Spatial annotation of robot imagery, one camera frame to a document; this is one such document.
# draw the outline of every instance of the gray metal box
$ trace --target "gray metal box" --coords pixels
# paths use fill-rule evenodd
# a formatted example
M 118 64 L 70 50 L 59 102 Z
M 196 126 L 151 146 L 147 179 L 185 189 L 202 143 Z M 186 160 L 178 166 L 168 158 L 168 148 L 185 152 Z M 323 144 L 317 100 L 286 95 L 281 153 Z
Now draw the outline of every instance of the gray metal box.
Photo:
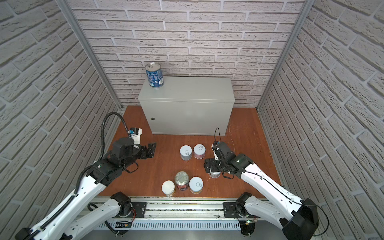
M 230 78 L 165 76 L 158 89 L 144 83 L 139 101 L 152 134 L 225 135 L 235 97 Z

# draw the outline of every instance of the blue can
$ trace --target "blue can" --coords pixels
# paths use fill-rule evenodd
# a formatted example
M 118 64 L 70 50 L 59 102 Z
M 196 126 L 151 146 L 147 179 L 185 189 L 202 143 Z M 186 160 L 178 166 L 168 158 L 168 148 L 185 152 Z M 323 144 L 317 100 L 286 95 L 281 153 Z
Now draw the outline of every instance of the blue can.
M 163 86 L 163 73 L 161 72 L 161 66 L 159 63 L 148 63 L 145 66 L 149 85 L 153 88 L 159 88 Z

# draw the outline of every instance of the white brick wall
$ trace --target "white brick wall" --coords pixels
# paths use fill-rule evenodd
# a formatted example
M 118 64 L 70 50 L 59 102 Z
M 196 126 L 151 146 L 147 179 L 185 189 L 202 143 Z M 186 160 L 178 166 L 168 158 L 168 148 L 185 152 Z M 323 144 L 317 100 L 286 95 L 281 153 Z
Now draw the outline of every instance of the white brick wall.
M 0 2 L 0 33 L 0 239 L 11 239 L 73 189 L 117 108 L 55 1 Z
M 234 90 L 249 90 L 235 93 L 234 107 L 257 106 L 302 3 L 70 1 L 124 105 L 139 105 L 145 82 L 144 74 L 131 73 L 159 61 L 166 76 L 230 77 Z
M 324 239 L 384 239 L 383 9 L 317 0 L 258 108 L 284 186 L 329 216 Z

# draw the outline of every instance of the can label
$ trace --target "can label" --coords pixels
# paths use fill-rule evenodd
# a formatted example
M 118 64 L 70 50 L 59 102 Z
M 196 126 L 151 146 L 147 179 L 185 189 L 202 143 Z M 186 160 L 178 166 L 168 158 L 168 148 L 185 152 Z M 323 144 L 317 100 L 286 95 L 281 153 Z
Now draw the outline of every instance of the can label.
M 184 190 L 187 190 L 187 188 L 189 187 L 189 183 L 187 184 L 184 184 L 184 185 L 178 185 L 177 184 L 177 188 L 181 191 L 184 191 Z
M 161 72 L 161 68 L 157 71 L 151 72 L 146 70 L 147 77 L 149 81 L 149 85 L 154 88 L 159 88 L 163 86 L 163 73 Z

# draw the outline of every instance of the tin can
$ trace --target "tin can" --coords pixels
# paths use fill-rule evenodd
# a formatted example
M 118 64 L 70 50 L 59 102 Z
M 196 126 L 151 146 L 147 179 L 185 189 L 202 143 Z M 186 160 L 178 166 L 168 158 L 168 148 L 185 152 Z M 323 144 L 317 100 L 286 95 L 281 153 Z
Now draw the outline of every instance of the tin can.
M 193 148 L 193 155 L 195 156 L 196 159 L 202 159 L 205 157 L 205 147 L 203 144 L 197 144 Z
M 175 176 L 175 183 L 179 190 L 181 191 L 186 190 L 189 186 L 188 174 L 184 171 L 178 172 Z
M 199 177 L 191 178 L 189 181 L 189 189 L 193 194 L 199 194 L 203 190 L 203 180 Z
M 175 193 L 175 184 L 171 180 L 165 181 L 161 186 L 161 190 L 167 197 L 171 197 Z
M 184 161 L 188 161 L 192 158 L 192 148 L 188 145 L 184 145 L 180 148 L 180 157 Z
M 159 63 L 148 63 L 145 65 L 145 71 L 147 72 L 149 85 L 151 87 L 159 88 L 163 86 L 163 73 L 161 72 L 161 66 Z
M 220 177 L 221 172 L 211 172 L 211 170 L 209 170 L 208 174 L 211 176 L 211 178 L 218 178 Z

